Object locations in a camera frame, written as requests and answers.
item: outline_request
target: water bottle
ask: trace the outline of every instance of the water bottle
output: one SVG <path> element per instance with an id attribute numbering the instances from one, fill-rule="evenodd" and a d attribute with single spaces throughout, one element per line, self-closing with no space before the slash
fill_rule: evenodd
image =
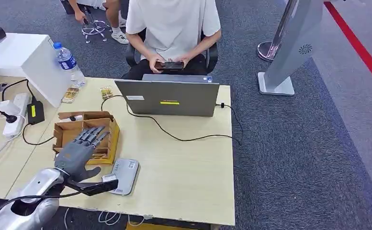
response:
<path id="1" fill-rule="evenodd" d="M 62 44 L 60 42 L 53 43 L 53 48 L 55 48 L 57 52 L 57 61 L 59 62 L 62 69 L 68 71 L 71 75 L 72 87 L 80 88 L 81 86 L 85 85 L 86 79 L 84 78 L 84 75 L 77 65 L 77 62 L 71 54 L 70 50 L 62 47 Z"/>

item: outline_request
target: small yellow box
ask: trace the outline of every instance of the small yellow box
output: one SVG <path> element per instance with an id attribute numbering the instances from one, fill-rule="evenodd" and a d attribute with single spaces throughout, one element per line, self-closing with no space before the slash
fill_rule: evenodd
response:
<path id="1" fill-rule="evenodd" d="M 97 146 L 93 152 L 93 157 L 87 162 L 87 164 L 114 163 L 120 128 L 110 113 L 106 111 L 66 112 L 59 113 L 58 115 L 61 120 L 71 116 L 82 115 L 83 120 L 55 123 L 53 135 L 56 137 L 56 144 L 52 146 L 52 149 L 56 154 L 59 153 L 67 143 L 74 140 L 74 138 L 76 138 L 84 128 L 105 126 L 103 131 L 109 131 L 110 134 L 102 140 L 99 146 Z"/>

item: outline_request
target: bottle label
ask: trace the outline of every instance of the bottle label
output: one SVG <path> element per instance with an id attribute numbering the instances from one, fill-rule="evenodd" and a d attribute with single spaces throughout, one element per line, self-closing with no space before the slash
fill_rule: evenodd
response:
<path id="1" fill-rule="evenodd" d="M 76 60 L 72 56 L 69 60 L 59 62 L 62 69 L 72 69 L 77 65 Z"/>

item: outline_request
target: power strip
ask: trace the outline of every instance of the power strip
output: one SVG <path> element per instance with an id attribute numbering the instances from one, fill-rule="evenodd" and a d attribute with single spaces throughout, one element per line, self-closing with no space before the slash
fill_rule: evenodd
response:
<path id="1" fill-rule="evenodd" d="M 14 105 L 16 105 L 20 112 L 18 115 L 25 116 L 26 115 L 26 107 L 30 101 L 30 96 L 27 93 L 20 93 L 15 95 L 14 98 Z M 17 120 L 13 123 L 5 123 L 4 131 L 2 134 L 6 137 L 13 137 L 20 133 L 22 126 L 23 126 L 23 118 L 20 116 L 17 116 Z"/>

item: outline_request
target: hand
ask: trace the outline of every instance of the hand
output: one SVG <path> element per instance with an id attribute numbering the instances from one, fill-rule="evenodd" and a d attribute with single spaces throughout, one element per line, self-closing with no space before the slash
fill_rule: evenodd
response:
<path id="1" fill-rule="evenodd" d="M 159 55 L 159 54 L 152 54 L 149 58 L 147 58 L 148 61 L 149 61 L 149 67 L 150 67 L 150 70 L 152 70 L 152 72 L 154 73 L 162 73 L 162 71 L 159 71 L 155 68 L 155 64 L 156 62 L 161 62 L 161 63 L 165 63 L 165 59 Z"/>
<path id="2" fill-rule="evenodd" d="M 180 57 L 174 59 L 174 61 L 181 61 L 181 62 L 183 62 L 183 63 L 184 63 L 184 65 L 183 65 L 183 69 L 184 69 L 184 68 L 186 68 L 187 63 L 189 63 L 189 61 L 190 61 L 191 59 L 192 59 L 192 58 L 190 57 L 189 54 L 184 54 L 184 55 L 182 55 L 182 56 L 180 56 Z"/>
<path id="3" fill-rule="evenodd" d="M 84 19 L 87 20 L 86 15 L 85 15 L 82 11 L 77 11 L 77 12 L 75 12 L 75 13 L 74 13 L 74 16 L 75 16 L 76 20 L 77 20 L 79 23 L 81 23 L 81 24 L 84 23 Z"/>

